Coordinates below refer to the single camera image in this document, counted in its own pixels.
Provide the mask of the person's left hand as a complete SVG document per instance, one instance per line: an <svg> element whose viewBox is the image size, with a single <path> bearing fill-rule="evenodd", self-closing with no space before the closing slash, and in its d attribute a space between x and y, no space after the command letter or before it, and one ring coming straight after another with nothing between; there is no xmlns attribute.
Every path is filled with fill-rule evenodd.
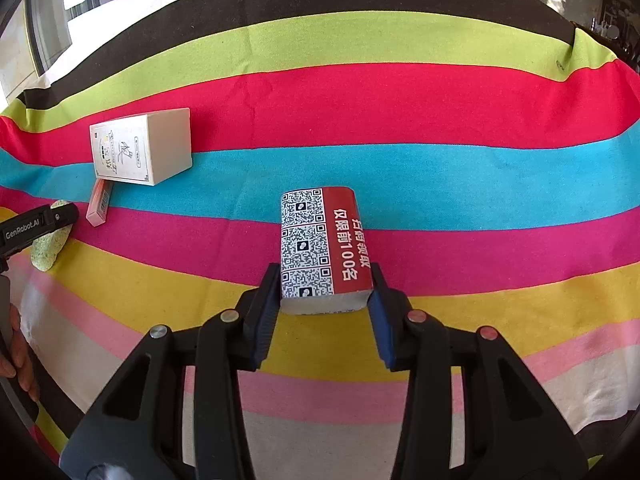
<svg viewBox="0 0 640 480"><path fill-rule="evenodd" d="M29 356L29 345L21 332L21 315L14 304L10 305L9 320L12 327L12 338L8 345L10 358L1 357L1 376L16 378L21 388L29 397L39 400L39 386L35 378L34 366Z"/></svg>

